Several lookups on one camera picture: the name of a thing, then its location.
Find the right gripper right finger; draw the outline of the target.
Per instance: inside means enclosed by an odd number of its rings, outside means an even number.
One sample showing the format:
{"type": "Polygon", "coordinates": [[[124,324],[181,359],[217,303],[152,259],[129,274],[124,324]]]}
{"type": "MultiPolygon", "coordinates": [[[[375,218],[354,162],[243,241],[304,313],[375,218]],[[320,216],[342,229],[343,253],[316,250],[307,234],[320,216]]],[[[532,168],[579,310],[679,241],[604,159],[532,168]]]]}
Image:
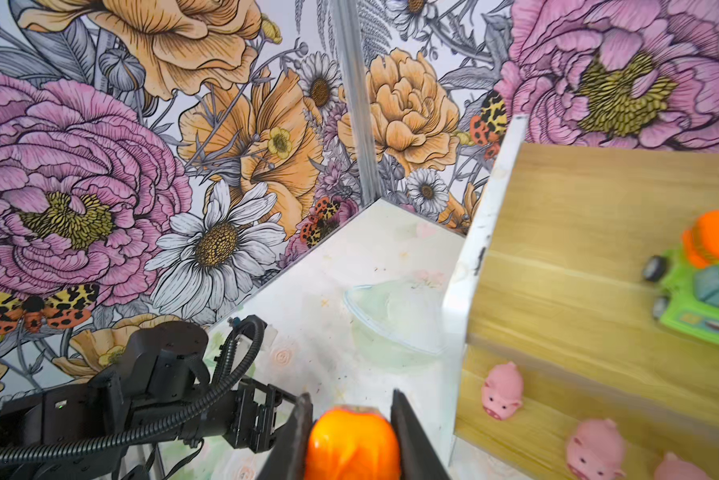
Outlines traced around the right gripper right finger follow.
{"type": "Polygon", "coordinates": [[[447,469],[437,457],[415,410],[399,389],[393,392],[391,426],[399,443],[401,479],[449,480],[447,469]]]}

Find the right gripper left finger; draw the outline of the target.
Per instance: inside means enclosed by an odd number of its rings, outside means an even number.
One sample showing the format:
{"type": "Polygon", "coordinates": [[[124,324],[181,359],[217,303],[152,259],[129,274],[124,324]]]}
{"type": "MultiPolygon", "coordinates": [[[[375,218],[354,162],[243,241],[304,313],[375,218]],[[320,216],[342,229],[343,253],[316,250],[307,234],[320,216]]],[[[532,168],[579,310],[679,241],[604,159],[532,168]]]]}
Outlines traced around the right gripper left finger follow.
{"type": "Polygon", "coordinates": [[[310,435],[314,426],[313,415],[311,395],[300,395],[257,480],[305,479],[310,435]]]}

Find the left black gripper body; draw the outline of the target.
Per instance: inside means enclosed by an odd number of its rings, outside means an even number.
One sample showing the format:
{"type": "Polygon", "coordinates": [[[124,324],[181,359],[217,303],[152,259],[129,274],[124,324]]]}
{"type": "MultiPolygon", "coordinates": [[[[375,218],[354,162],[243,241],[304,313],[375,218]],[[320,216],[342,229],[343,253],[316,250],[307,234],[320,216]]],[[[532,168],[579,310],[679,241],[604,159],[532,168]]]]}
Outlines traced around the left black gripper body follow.
{"type": "MultiPolygon", "coordinates": [[[[0,448],[50,446],[114,435],[161,420],[189,407],[237,367],[237,346],[256,328],[235,330],[223,343],[215,370],[204,361],[208,334],[199,326],[170,321],[137,331],[114,364],[86,383],[69,384],[11,400],[0,410],[0,448]]],[[[200,449],[221,436],[235,449],[271,450],[280,432],[277,410],[295,395],[249,375],[199,415],[146,439],[152,447],[181,440],[200,449]]]]}

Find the green orange toy truck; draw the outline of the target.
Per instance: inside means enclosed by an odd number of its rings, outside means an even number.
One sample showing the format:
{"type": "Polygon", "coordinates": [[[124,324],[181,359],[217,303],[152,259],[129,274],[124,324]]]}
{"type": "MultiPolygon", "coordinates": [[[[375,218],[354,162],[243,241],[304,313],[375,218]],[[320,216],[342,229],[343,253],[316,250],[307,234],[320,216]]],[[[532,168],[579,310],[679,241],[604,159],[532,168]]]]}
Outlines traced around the green orange toy truck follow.
{"type": "Polygon", "coordinates": [[[339,407],[314,424],[305,478],[399,480],[401,447],[389,420],[377,410],[339,407]]]}
{"type": "Polygon", "coordinates": [[[697,218],[680,246],[651,256],[641,277],[659,286],[657,323],[719,346],[719,210],[697,218]]]}

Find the pink toy pig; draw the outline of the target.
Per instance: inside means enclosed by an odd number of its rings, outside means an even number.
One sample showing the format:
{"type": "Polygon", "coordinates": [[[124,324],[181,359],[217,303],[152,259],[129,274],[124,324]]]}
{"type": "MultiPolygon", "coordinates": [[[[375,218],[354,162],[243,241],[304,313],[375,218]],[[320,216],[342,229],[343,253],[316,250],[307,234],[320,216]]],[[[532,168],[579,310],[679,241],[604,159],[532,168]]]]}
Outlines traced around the pink toy pig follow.
{"type": "Polygon", "coordinates": [[[496,365],[481,388],[483,410],[491,418],[505,421],[523,407],[523,376],[513,362],[496,365]]]}
{"type": "Polygon", "coordinates": [[[654,480],[711,480],[707,472],[691,462],[682,460],[673,452],[667,452],[663,461],[653,472],[654,480]]]}
{"type": "Polygon", "coordinates": [[[567,468],[581,480],[625,478],[621,469],[627,446],[611,419],[582,421],[567,442],[567,468]]]}

